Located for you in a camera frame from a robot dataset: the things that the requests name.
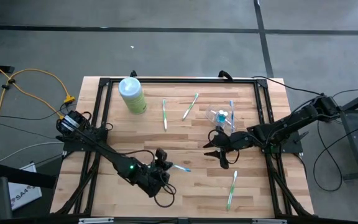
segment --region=green label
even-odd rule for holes
[[[129,111],[134,114],[141,114],[146,110],[146,101],[144,100],[143,91],[136,98],[122,98]]]

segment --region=concrete floor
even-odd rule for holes
[[[260,2],[267,29],[358,30],[358,0],[264,0]],[[0,0],[0,23],[105,27],[257,28],[252,0]],[[332,95],[358,88],[358,36],[267,35],[275,77],[287,85]],[[39,68],[58,75],[72,95],[78,96],[85,75],[212,76],[220,70],[234,77],[266,75],[259,34],[195,34],[137,32],[27,32],[0,30],[0,65],[16,70]],[[58,108],[65,94],[54,79],[23,73],[18,84]],[[0,86],[6,79],[0,75]],[[287,90],[291,108],[311,95]],[[341,105],[358,95],[339,95]],[[1,114],[38,118],[51,111],[43,104],[8,91]],[[55,120],[0,122],[57,135]],[[337,192],[319,189],[312,178],[313,162],[321,150],[316,123],[302,131],[304,161],[315,213],[321,217],[358,220],[358,180],[343,184]],[[339,124],[321,124],[326,144],[344,134]],[[54,141],[0,126],[0,158],[30,144]],[[21,167],[62,150],[60,145],[38,147],[4,162]],[[346,140],[331,152],[344,174],[357,171]],[[324,155],[316,169],[326,188],[335,187],[338,172]]]

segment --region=white bottle cap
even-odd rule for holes
[[[138,79],[128,77],[119,82],[118,90],[123,98],[136,98],[142,93],[142,86]]]

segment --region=gray floor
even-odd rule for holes
[[[267,29],[358,30],[358,0],[260,1]],[[257,28],[252,0],[0,0],[0,23],[116,27]],[[325,92],[358,88],[358,36],[267,35],[275,77],[288,85]],[[266,75],[258,34],[186,34],[136,32],[26,32],[0,31],[0,64],[16,70],[39,68],[57,74],[72,95],[78,96],[85,75],[213,76],[226,70],[234,77]],[[52,78],[38,73],[17,77],[19,85],[59,107],[65,97]],[[6,81],[0,75],[0,86]],[[295,108],[311,95],[288,90]],[[336,100],[344,104],[358,93]],[[51,111],[43,104],[9,90],[2,114],[42,117]],[[0,118],[19,128],[57,135],[55,119],[20,121]],[[320,190],[312,178],[313,162],[323,146],[316,124],[304,128],[304,160],[315,213],[321,217],[358,220],[358,180],[346,182],[337,192]],[[339,124],[321,124],[327,144],[344,134]],[[0,158],[38,142],[54,141],[0,126]],[[18,154],[4,164],[20,167],[29,161],[54,156],[61,146],[38,147]],[[357,171],[348,142],[331,149],[343,173]],[[318,180],[327,188],[339,181],[327,155],[318,162]]]

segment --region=wooden tabletop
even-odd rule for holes
[[[100,77],[84,77],[76,109],[93,111]],[[273,217],[272,199],[264,155],[259,148],[241,150],[239,160],[230,169],[220,168],[219,161],[204,156],[207,134],[214,128],[204,115],[208,105],[228,107],[234,100],[237,130],[259,124],[253,85],[230,83],[144,83],[142,84],[147,111],[130,114],[117,84],[112,89],[108,122],[114,125],[109,132],[108,144],[119,152],[139,149],[156,150],[161,147],[168,153],[168,161],[185,166],[191,172],[170,170],[170,183],[177,189],[175,203],[169,208],[158,207],[153,198],[138,186],[121,179],[111,163],[101,159],[98,181],[94,193],[92,216],[109,217],[216,217],[216,218],[270,218]],[[290,113],[285,88],[268,81],[273,115],[280,119]],[[182,121],[184,112],[199,97]],[[263,107],[265,101],[260,90]],[[168,130],[164,132],[162,100],[166,99]],[[234,160],[236,153],[228,155]],[[63,161],[58,178],[51,212],[57,211],[68,200],[78,185],[83,152],[75,152]],[[135,157],[144,163],[151,161],[150,154],[138,153]],[[313,213],[313,207],[303,166],[292,154],[283,155],[287,185],[304,208]],[[232,176],[237,170],[236,188],[230,211],[226,211]],[[284,211],[281,191],[278,190],[280,208]],[[161,204],[170,203],[172,196],[161,190],[157,195]]]

